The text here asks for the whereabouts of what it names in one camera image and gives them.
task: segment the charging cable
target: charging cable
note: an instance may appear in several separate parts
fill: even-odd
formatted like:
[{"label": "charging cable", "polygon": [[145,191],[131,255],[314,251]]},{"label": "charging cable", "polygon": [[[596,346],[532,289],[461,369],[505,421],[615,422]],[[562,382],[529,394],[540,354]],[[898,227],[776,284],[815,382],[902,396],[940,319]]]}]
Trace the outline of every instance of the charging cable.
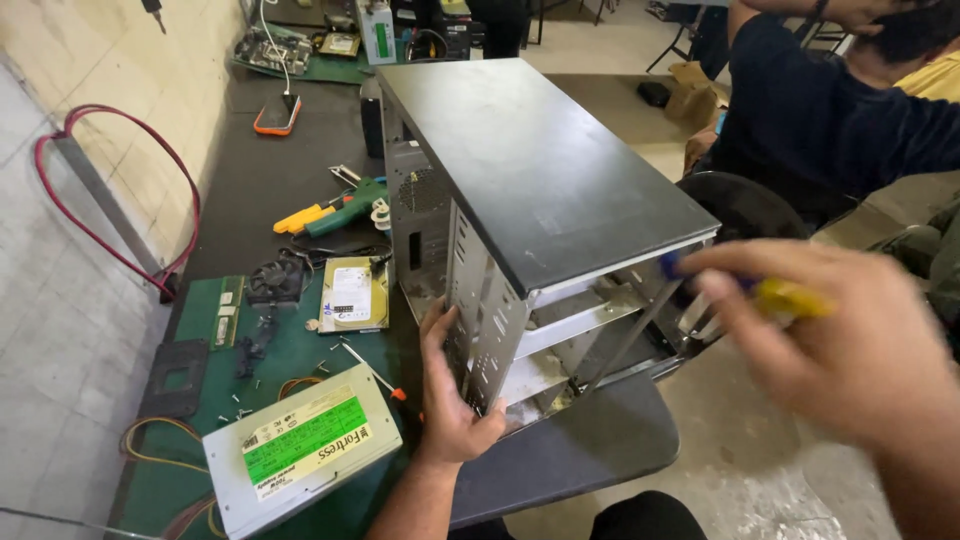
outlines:
[{"label": "charging cable", "polygon": [[287,89],[283,90],[283,95],[290,95],[290,74],[287,73],[287,55],[286,53],[280,54],[280,50],[276,48],[276,43],[274,43],[274,37],[270,35],[270,30],[267,28],[267,19],[263,18],[263,4],[270,4],[275,6],[280,0],[260,0],[260,24],[263,25],[263,31],[267,33],[267,39],[270,40],[270,45],[274,47],[274,53],[280,58],[280,66],[283,67],[283,77],[287,80]]}]

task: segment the cooler fan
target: cooler fan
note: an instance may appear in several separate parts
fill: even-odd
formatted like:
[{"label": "cooler fan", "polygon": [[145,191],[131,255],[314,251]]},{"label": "cooler fan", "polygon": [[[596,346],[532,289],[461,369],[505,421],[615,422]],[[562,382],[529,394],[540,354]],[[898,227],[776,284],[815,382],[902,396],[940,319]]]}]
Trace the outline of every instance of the cooler fan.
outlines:
[{"label": "cooler fan", "polygon": [[303,290],[303,261],[279,258],[260,266],[247,280],[247,303],[252,307],[296,305]]}]

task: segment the floor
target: floor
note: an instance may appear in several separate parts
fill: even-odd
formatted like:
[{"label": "floor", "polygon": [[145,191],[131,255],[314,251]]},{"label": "floor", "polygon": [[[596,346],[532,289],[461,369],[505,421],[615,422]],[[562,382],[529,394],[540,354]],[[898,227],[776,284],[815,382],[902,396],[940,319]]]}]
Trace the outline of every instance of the floor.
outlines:
[{"label": "floor", "polygon": [[[695,127],[667,120],[634,92],[676,26],[658,22],[642,5],[622,0],[598,27],[548,21],[544,45],[522,56],[676,182],[684,142]],[[587,43],[593,52],[584,52]],[[654,73],[666,73],[676,60],[665,59]],[[729,74],[720,80],[729,83]],[[905,179],[816,239],[866,247],[924,221],[958,189],[957,174]],[[773,407],[725,340],[659,388],[682,438],[676,463],[647,478],[508,516],[516,538],[586,539],[600,510],[647,489],[686,503],[710,538],[899,538],[865,457]]]}]

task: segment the wall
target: wall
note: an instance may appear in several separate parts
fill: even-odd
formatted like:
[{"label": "wall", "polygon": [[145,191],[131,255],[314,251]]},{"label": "wall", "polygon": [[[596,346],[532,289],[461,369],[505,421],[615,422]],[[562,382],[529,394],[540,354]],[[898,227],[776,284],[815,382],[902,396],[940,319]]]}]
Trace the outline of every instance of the wall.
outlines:
[{"label": "wall", "polygon": [[[53,126],[2,66],[0,117],[0,505],[105,523],[169,309],[49,201],[33,143]],[[45,161],[64,203],[131,257],[52,144]],[[5,540],[97,537],[0,515]]]},{"label": "wall", "polygon": [[[164,0],[164,35],[137,0],[4,0],[0,46],[57,119],[102,103],[151,124],[204,188],[224,114],[225,58],[244,28],[237,0]],[[189,239],[186,180],[133,123],[95,114],[74,132],[158,258]]]}]

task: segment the workbench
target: workbench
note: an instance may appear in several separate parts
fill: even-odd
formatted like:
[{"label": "workbench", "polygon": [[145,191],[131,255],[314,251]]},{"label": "workbench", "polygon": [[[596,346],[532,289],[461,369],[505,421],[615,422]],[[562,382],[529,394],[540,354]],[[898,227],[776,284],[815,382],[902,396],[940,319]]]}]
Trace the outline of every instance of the workbench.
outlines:
[{"label": "workbench", "polygon": [[[224,136],[219,151],[212,154],[216,163],[211,169],[197,248],[186,267],[185,283],[249,274],[260,264],[276,258],[277,249],[287,246],[289,237],[274,234],[274,222],[315,202],[332,199],[345,188],[326,170],[328,166],[342,163],[366,176],[379,176],[384,172],[382,160],[366,156],[356,86],[294,83],[292,92],[301,96],[303,105],[293,132],[286,137],[264,137],[254,133],[253,120],[265,97],[282,91],[282,84],[273,78],[239,70],[232,75]],[[382,233],[371,223],[362,222],[314,243],[318,247],[342,249],[348,245],[383,242]],[[181,318],[191,316],[184,311],[186,297],[181,292],[175,302],[166,341],[174,339]],[[300,316],[305,320],[316,314]],[[374,368],[384,370],[388,380],[407,391],[411,403],[420,401],[420,363],[407,361],[410,357],[419,357],[416,323],[397,291],[392,294],[390,328],[380,334],[356,335],[351,339],[358,350],[366,351],[364,356]],[[270,365],[269,351],[268,347],[268,359],[258,369],[269,369],[263,367]],[[206,381],[210,381],[212,373],[214,370],[208,368]],[[204,392],[224,392],[225,387],[219,383],[205,384]],[[208,397],[204,396],[194,415],[196,424],[209,425],[218,414],[204,409],[203,403]],[[229,394],[217,398],[228,400]],[[418,437],[420,427],[416,422],[405,424],[401,431],[404,448],[400,451],[401,457],[389,467],[392,470],[402,468],[405,464],[402,456],[408,455]],[[628,377],[498,442],[486,454],[467,463],[456,485],[451,528],[655,473],[673,462],[679,448],[679,435],[656,386],[643,374]],[[137,515],[145,512],[143,508],[128,505],[137,495],[143,499],[144,490],[152,489],[143,481],[135,481],[138,475],[145,474],[140,469],[155,467],[165,466],[146,462],[128,464],[117,490],[110,518],[112,525],[122,524],[143,534],[158,534],[156,523],[165,524],[173,518],[173,515],[164,515],[146,519],[145,515]],[[164,468],[163,474],[197,475],[173,467]],[[349,516],[341,520],[352,520],[349,523],[327,528],[321,519],[310,520],[311,514],[320,515],[325,504],[333,504],[331,499],[335,493],[331,499],[319,501],[268,536],[302,537],[303,529],[295,527],[299,522],[311,527],[311,537],[345,534],[359,537],[369,526],[376,506],[382,503],[393,481],[396,475],[384,474],[376,486],[375,496],[358,499],[367,501],[365,504],[369,507],[362,512],[347,512]],[[177,489],[153,494],[168,501],[182,499],[180,508],[193,502],[189,499],[191,496]],[[212,537],[205,527],[199,526],[183,536]]]}]

